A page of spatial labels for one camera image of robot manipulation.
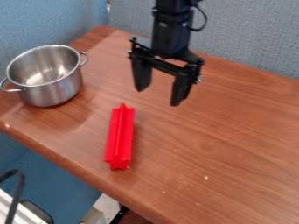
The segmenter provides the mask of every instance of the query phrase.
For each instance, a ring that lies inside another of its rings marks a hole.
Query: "wooden tabletop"
[[[170,107],[174,77],[134,88],[131,33],[101,26],[73,46],[89,51],[86,86],[57,108],[0,94],[0,129],[159,224],[299,223],[299,82],[205,56],[203,82]],[[135,108],[133,164],[103,162],[111,109]]]

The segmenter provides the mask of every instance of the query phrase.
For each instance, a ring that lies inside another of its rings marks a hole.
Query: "pot rim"
[[[70,71],[70,73],[69,73],[66,76],[61,77],[58,80],[54,80],[54,81],[51,81],[51,82],[39,84],[39,85],[26,85],[26,84],[23,84],[23,83],[19,83],[18,81],[15,81],[15,80],[11,78],[11,75],[10,75],[10,69],[11,69],[11,67],[13,67],[13,64],[14,64],[14,63],[15,63],[15,62],[17,62],[17,61],[18,61],[26,54],[31,53],[33,51],[35,51],[35,50],[38,50],[38,49],[43,49],[43,48],[53,48],[53,47],[63,47],[63,48],[67,48],[67,49],[70,49],[71,51],[74,51],[74,52],[77,53],[77,55],[78,55],[78,64],[77,64],[77,66],[74,67],[74,69]],[[38,46],[38,47],[35,47],[34,49],[31,49],[31,50],[23,52],[21,55],[18,55],[18,56],[14,58],[14,60],[10,62],[8,66],[7,66],[7,69],[6,69],[6,75],[7,75],[8,80],[10,80],[15,85],[18,85],[19,87],[34,88],[34,87],[42,87],[42,86],[51,85],[53,83],[57,83],[57,82],[65,80],[67,77],[71,76],[71,74],[74,74],[74,72],[78,70],[79,66],[81,66],[81,54],[79,54],[79,52],[78,52],[73,47],[70,47],[70,46],[67,46],[67,45],[43,45],[43,46]]]

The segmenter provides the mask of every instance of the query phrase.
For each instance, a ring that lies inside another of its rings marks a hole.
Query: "pot handle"
[[[83,54],[86,56],[86,60],[79,64],[79,67],[83,67],[90,60],[90,56],[86,52],[79,52],[79,54]]]
[[[2,80],[2,82],[0,82],[0,90],[6,91],[6,92],[8,92],[8,93],[23,91],[21,88],[6,89],[6,88],[4,88],[4,84],[6,84],[7,80],[8,80],[7,77]]]

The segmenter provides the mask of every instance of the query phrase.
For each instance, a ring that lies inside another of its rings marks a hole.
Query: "red object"
[[[106,162],[111,170],[129,168],[133,154],[135,127],[135,109],[122,103],[121,108],[113,109],[110,131],[107,137]]]

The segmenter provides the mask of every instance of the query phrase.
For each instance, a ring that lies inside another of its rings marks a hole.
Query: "stainless steel pot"
[[[46,45],[19,55],[7,67],[7,78],[0,89],[18,92],[23,101],[38,107],[50,107],[69,101],[81,91],[83,78],[81,68],[89,62],[89,55],[66,45]],[[4,88],[6,82],[15,89]]]

